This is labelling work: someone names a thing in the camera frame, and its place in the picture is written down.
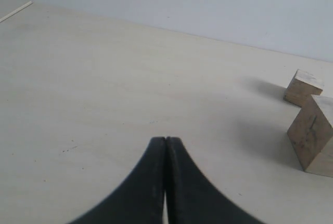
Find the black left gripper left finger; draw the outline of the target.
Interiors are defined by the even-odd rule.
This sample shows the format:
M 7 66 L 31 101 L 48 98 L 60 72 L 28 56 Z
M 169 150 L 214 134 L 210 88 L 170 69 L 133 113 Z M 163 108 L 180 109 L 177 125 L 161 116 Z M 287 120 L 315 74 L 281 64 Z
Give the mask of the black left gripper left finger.
M 126 179 L 72 223 L 163 223 L 164 137 L 154 137 Z

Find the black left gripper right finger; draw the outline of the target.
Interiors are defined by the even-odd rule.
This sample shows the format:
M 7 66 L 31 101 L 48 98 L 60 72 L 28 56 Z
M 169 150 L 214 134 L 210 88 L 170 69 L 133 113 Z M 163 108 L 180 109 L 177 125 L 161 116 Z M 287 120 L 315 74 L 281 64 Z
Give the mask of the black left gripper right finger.
M 261 223 L 229 200 L 205 177 L 180 138 L 167 137 L 165 143 L 169 223 Z

